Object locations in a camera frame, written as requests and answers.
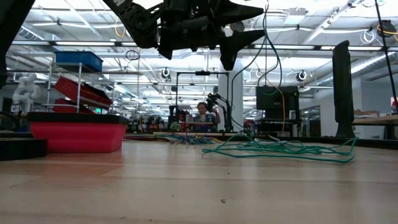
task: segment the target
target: desk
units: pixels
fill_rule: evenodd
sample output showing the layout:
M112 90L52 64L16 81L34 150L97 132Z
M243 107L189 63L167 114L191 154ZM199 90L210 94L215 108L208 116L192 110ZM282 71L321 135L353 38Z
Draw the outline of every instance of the desk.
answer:
M396 139L394 128L398 126L398 115L381 116L375 118L357 118L353 126L385 126L388 140Z
M395 223L398 151L349 164L201 158L203 147L124 142L110 154L0 162L2 224Z

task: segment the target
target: blue bin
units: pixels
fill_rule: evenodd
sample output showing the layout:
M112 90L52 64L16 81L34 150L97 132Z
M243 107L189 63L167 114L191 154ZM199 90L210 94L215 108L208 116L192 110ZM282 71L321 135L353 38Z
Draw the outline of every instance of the blue bin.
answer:
M59 51L55 53L55 63L71 72L78 72L80 63L83 72L102 72L103 61L93 52Z

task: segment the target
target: white ceiling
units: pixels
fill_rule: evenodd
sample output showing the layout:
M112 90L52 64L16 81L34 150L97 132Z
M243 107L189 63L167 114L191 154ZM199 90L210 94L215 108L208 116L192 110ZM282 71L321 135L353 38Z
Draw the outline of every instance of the white ceiling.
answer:
M148 8L162 1L160 0L135 0L134 2L141 4L142 6ZM264 7L264 0L234 0L233 2L239 4L247 4L256 7ZM278 31L269 32L269 36L274 44L297 44L302 45L303 41L312 33L312 30L319 26L325 19L327 19L330 14L338 7L344 6L347 0L270 0L269 1L269 11L270 14L267 17L267 26L270 29L283 29L287 26L284 24L284 17L276 16L271 13L274 11L287 11L289 8L305 8L308 12L304 20L300 23L300 27L307 30L290 30L290 31ZM78 11L78 13L86 20L91 26L96 27L98 34L95 34L89 27L87 27L83 21L76 16L70 10L70 6ZM381 15L385 19L390 19L393 24L398 24L397 9L398 1L388 0L385 5L380 7ZM60 19L62 26L52 24ZM244 21L247 29L262 29L262 16L254 18L248 21ZM357 5L342 14L340 18L334 21L327 31L347 31L347 30L361 30L367 29L369 26L375 26L377 24L377 15L375 7L364 7L362 5ZM49 34L55 34L62 40L79 40L79 41L92 41L92 40L102 40L109 41L110 39L116 39L118 41L132 41L132 38L126 33L123 37L119 37L115 33L115 25L117 25L117 31L119 34L123 34L123 25L118 20L116 15L109 11L109 8L101 0L36 0L34 7L32 8L30 14L28 15L24 26L36 32L38 35L45 39L51 38ZM380 45L379 42L374 40L370 44L363 44L360 39L362 32L354 32L350 34L329 34L320 33L313 40L311 40L308 45L336 45L344 40L349 40L351 45ZM261 44L262 40L258 40L256 43ZM397 45L396 40L393 37L388 38L387 43L390 46ZM156 49L141 49L141 60L132 61L129 63L128 60L124 58L125 51L131 50L132 48L121 48L121 47L65 47L64 50L92 50L99 55L104 55L104 70L120 70L118 64L120 64L122 69L129 65L129 71L140 71L144 74L143 77L139 78L139 81L149 82L155 80L157 77L159 80L161 78L160 73L163 68L168 67L171 71L170 75L172 81L175 81L175 71L196 71L196 70L218 70L219 68L219 53L217 50L213 52L208 52L207 49L199 49L197 53L190 53L186 50L179 50L174 52L174 55L188 55L184 58L174 58L173 60L167 60L162 58L157 53ZM42 49L35 47L12 47L11 50L18 51L22 54L29 54L30 57L35 58L44 63L49 63L51 60L51 53L45 52ZM257 50L242 50L238 56L242 57L243 65L248 64L251 60L251 54L255 55ZM315 52L315 51L279 51L281 56L282 68L283 68L283 80L284 85L298 85L295 80L295 74L301 70L305 70L307 73L317 71L322 66L329 66L331 61L330 52ZM375 56L372 52L353 52L351 54L352 61L356 59L371 58ZM268 51L267 57L267 69L273 67L276 63L276 58L273 52ZM256 59L247 70L250 74L246 80L246 83L256 83L257 76L256 70L260 68L262 71L265 70L266 57L265 51L260 53L260 56ZM137 82L136 75L110 75L110 79L117 82ZM195 82L195 83L216 83L216 77L203 78L195 77L191 75L183 75L180 77L181 82ZM268 79L273 84L279 83L279 74L277 72L270 73ZM379 82L387 82L388 80L382 79ZM137 93L137 85L126 85L125 86L132 93ZM167 106L164 97L160 97L157 90L152 87L147 88L146 86L139 87L141 97L153 96L162 99L161 101ZM170 94L168 87L162 87L160 89L164 95ZM203 87L192 86L191 90L188 88L181 90L184 94L208 94L212 91L212 87L203 89ZM253 88L245 88L245 95L254 96ZM155 100L148 100L154 103L154 105L159 105ZM246 102L245 107L247 109L253 108L250 105L251 102Z

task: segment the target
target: green cable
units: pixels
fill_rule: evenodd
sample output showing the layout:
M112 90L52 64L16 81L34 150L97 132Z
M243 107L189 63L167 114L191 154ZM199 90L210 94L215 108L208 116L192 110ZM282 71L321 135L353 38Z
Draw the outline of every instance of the green cable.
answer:
M249 140L248 143L232 143L231 142L235 137L245 137ZM222 154L225 156L231 156L234 158L248 158L248 157L282 157L282 158L295 158L295 159L309 159L314 161L326 161L326 162L340 162L340 163L347 163L354 159L354 146L358 138L353 138L339 146L333 147L325 147L325 146L304 146L299 141L255 141L247 135L237 134L230 137L226 142L222 145L216 147L215 149L202 149L203 155L202 157L210 152L215 152L218 154ZM351 149L348 152L341 152L335 149L347 146L351 143ZM227 153L226 151L243 151L243 152L276 152L280 154L245 154L245 155L235 155ZM344 159L328 159L328 158L321 158L321 157L310 157L310 156L300 156L303 154L314 154L314 155L337 155L337 156L344 156L348 158Z

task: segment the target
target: man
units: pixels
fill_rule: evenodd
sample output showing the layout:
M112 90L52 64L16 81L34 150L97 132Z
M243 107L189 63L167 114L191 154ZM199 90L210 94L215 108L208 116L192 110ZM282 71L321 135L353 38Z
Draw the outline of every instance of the man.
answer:
M194 122L212 122L214 124L219 124L221 122L220 116L216 109L212 109L211 112L214 112L216 116L212 114L206 114L207 104L205 102L201 102L198 104L198 112L199 115L195 117ZM194 124L193 131L195 132L212 132L213 125L211 124Z

